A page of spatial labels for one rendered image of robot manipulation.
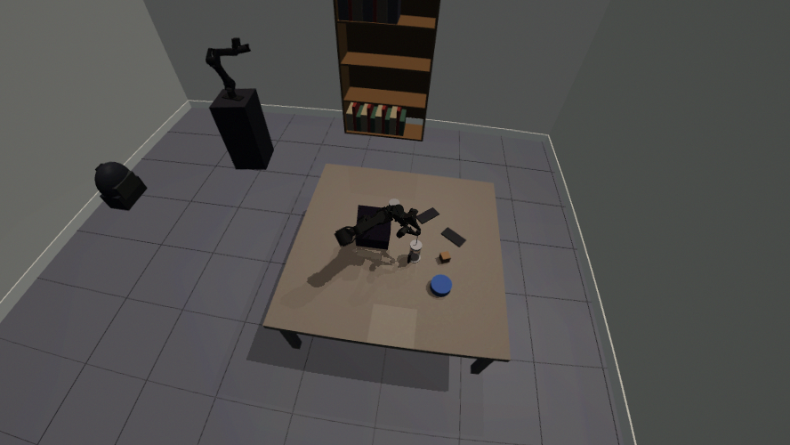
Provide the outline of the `glass french press with black plunger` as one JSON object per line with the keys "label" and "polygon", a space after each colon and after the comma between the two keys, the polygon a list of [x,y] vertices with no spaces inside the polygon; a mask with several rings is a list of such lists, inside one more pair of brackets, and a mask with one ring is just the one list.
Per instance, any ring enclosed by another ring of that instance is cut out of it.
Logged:
{"label": "glass french press with black plunger", "polygon": [[[416,231],[418,235],[421,234],[419,230]],[[410,243],[409,254],[407,256],[407,263],[418,263],[421,259],[421,249],[422,249],[422,242],[419,240],[413,240]]]}

